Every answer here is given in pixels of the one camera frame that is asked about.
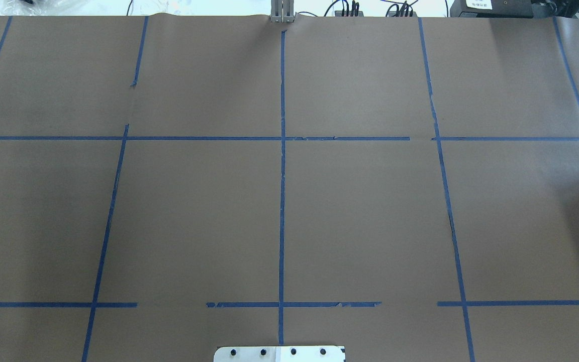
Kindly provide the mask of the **white side table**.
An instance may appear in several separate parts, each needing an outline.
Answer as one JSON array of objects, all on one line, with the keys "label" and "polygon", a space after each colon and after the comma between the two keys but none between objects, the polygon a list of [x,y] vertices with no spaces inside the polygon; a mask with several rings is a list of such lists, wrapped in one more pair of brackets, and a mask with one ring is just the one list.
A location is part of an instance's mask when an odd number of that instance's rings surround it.
[{"label": "white side table", "polygon": [[[271,1],[0,1],[0,16],[177,16],[270,15]],[[322,16],[334,1],[294,1],[294,11]],[[360,2],[366,16],[384,16],[392,3]],[[407,1],[424,18],[445,18],[454,1]]]}]

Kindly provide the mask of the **black power adapter box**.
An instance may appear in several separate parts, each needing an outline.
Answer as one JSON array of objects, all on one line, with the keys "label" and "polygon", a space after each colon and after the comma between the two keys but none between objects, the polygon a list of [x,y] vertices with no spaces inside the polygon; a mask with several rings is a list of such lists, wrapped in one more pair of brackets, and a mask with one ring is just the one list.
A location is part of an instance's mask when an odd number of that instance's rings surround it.
[{"label": "black power adapter box", "polygon": [[454,1],[451,18],[533,18],[531,1]]}]

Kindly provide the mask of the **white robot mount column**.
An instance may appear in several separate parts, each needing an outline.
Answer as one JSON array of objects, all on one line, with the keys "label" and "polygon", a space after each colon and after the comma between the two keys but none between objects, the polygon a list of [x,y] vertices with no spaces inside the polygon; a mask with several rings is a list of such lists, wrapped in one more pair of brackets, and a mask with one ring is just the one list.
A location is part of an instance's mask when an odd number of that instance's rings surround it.
[{"label": "white robot mount column", "polygon": [[345,348],[335,345],[224,346],[214,361],[346,361]]}]

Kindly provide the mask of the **aluminium frame post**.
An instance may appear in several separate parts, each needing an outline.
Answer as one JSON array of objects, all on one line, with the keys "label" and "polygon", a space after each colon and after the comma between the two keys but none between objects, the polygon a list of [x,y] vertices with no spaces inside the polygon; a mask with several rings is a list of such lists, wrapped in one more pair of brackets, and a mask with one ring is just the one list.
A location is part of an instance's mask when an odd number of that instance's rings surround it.
[{"label": "aluminium frame post", "polygon": [[294,0],[271,0],[270,20],[272,23],[294,23],[296,12]]}]

